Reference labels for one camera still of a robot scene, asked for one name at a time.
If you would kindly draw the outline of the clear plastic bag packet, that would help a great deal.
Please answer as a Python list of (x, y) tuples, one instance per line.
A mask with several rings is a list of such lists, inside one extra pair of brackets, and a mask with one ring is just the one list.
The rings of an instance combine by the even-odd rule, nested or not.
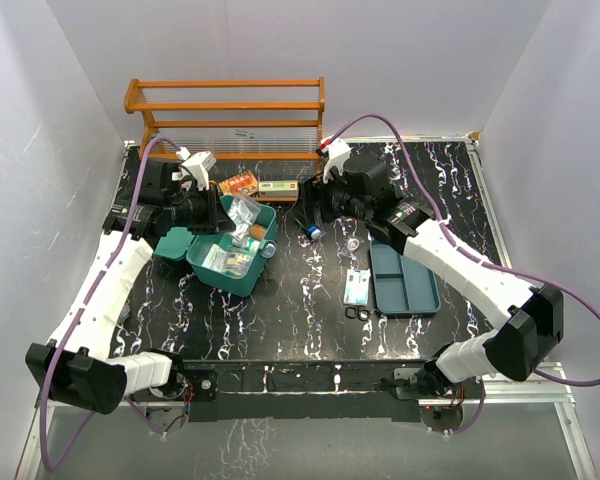
[(247, 243), (249, 231), (255, 225), (261, 205), (251, 197), (236, 194), (228, 210), (235, 229), (230, 233), (232, 243), (242, 247)]

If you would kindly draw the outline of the blue white roll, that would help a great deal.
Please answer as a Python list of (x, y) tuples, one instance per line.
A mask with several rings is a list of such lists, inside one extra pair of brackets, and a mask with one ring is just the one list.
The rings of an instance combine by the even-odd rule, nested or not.
[(318, 239), (322, 238), (324, 235), (325, 235), (325, 232), (323, 231), (323, 229), (316, 225), (313, 225), (307, 229), (307, 237), (311, 241), (318, 240)]

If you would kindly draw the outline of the brown bottle orange cap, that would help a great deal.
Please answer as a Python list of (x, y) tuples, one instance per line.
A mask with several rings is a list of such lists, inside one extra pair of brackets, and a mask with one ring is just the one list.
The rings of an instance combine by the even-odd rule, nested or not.
[(257, 241), (262, 241), (266, 235), (267, 229), (262, 226), (255, 224), (249, 230), (249, 236)]

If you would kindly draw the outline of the white blue-label packet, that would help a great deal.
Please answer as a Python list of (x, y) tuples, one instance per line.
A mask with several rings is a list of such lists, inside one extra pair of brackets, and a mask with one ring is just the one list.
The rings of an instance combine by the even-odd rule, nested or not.
[(207, 270), (217, 273), (225, 271), (228, 252), (219, 245), (212, 245), (204, 257), (201, 266)]

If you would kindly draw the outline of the white bottle green label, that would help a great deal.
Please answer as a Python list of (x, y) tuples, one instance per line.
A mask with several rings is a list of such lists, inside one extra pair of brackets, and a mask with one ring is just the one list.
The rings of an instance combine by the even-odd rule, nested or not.
[(260, 241), (255, 240), (255, 239), (249, 239), (245, 246), (245, 248), (248, 251), (254, 252), (254, 253), (256, 253), (259, 250), (259, 247), (260, 247)]

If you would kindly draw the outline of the green plastic medicine box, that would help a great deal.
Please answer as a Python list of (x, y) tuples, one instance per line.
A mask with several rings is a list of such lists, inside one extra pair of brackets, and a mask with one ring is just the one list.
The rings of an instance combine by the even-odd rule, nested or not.
[(159, 241), (154, 255), (186, 261), (203, 284), (246, 297), (276, 252), (276, 210), (244, 196), (225, 195), (221, 204), (236, 223), (235, 232), (194, 235), (174, 227)]

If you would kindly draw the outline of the small round clear packet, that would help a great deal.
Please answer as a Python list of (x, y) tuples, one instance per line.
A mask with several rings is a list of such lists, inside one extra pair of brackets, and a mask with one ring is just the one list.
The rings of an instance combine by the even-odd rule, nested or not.
[(359, 248), (359, 246), (360, 246), (360, 242), (358, 239), (349, 239), (347, 241), (347, 249), (350, 252), (356, 251)]

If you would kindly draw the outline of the blue white packet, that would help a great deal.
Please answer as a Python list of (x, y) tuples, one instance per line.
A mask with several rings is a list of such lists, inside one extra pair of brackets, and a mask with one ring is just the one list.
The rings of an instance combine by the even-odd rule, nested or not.
[(369, 298), (369, 269), (348, 269), (343, 303), (348, 306), (366, 306)]

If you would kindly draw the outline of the blue grey divided tray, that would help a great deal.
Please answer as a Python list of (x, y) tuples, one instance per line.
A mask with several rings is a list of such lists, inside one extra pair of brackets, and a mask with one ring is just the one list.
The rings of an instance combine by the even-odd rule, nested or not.
[(373, 240), (370, 265), (376, 308), (385, 315), (435, 315), (441, 306), (435, 275), (420, 263)]

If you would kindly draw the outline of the gauze pack orange green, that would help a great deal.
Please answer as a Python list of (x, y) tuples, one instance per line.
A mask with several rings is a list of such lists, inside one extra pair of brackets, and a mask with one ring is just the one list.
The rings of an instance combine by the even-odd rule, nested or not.
[(223, 274), (233, 278), (244, 277), (248, 273), (254, 258), (255, 256), (247, 251), (235, 249), (228, 251), (226, 267)]

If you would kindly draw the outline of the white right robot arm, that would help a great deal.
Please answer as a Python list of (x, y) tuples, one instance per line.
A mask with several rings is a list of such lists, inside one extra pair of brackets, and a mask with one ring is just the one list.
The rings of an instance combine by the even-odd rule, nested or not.
[(408, 200), (374, 158), (353, 158), (302, 181), (292, 212), (310, 238), (340, 217), (363, 222), (374, 240), (432, 271), (486, 317), (489, 332), (448, 344), (424, 363), (415, 376), (424, 394), (446, 397), (483, 375), (522, 382), (562, 340), (559, 289), (490, 268), (456, 236), (444, 236), (433, 211)]

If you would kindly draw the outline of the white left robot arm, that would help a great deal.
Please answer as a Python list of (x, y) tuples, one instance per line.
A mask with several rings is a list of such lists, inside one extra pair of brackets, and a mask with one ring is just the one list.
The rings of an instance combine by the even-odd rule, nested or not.
[(148, 161), (138, 195), (116, 200), (103, 224), (94, 262), (60, 325), (33, 343), (25, 363), (50, 399), (100, 414), (154, 388), (174, 399), (187, 376), (173, 354), (150, 351), (115, 360), (110, 341), (136, 278), (172, 228), (194, 235), (230, 232), (233, 221), (208, 171), (215, 159), (199, 152), (181, 162)]

